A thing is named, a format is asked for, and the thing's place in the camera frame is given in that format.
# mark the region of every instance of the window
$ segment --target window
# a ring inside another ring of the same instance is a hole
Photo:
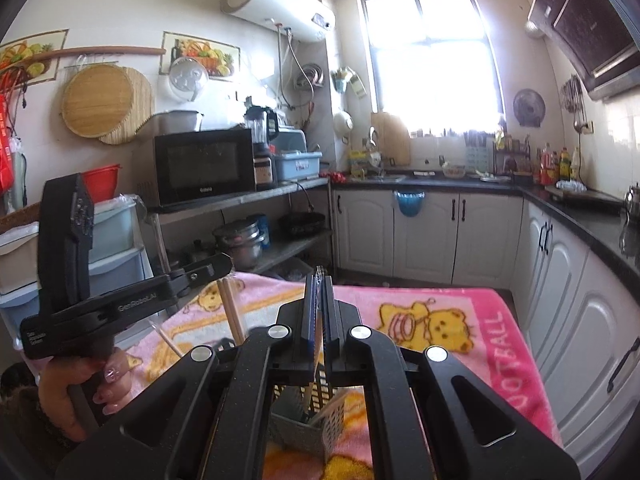
[[[364,0],[378,109],[410,132],[492,132],[494,56],[473,0]]]

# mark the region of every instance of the silver screw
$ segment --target silver screw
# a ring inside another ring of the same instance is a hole
[[[196,346],[196,348],[191,350],[191,359],[199,363],[206,361],[212,355],[213,353],[211,352],[211,348],[206,346]]]
[[[267,334],[274,339],[283,339],[289,335],[289,329],[284,325],[273,325],[267,330]]]
[[[354,326],[351,329],[351,335],[356,339],[366,339],[371,337],[371,329],[368,326]]]
[[[447,351],[442,346],[430,346],[427,348],[427,357],[435,363],[441,363],[447,358]]]

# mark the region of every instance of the round wooden cutting board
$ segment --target round wooden cutting board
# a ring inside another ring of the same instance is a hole
[[[101,64],[85,68],[62,97],[62,118],[76,135],[93,139],[116,129],[127,117],[133,88],[120,67]]]
[[[154,91],[148,79],[137,70],[124,67],[133,88],[133,102],[127,117],[111,133],[100,137],[105,144],[124,144],[136,138],[137,129],[151,117],[155,109]]]

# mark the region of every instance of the blender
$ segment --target blender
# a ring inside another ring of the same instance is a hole
[[[258,190],[271,189],[277,182],[269,142],[280,133],[278,115],[271,108],[251,106],[244,114],[244,124],[251,130],[254,142],[255,187]]]

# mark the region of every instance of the red plastic bucket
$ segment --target red plastic bucket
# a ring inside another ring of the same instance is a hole
[[[82,174],[84,185],[94,204],[113,198],[118,184],[119,169],[119,164],[112,164],[111,166],[85,171]]]

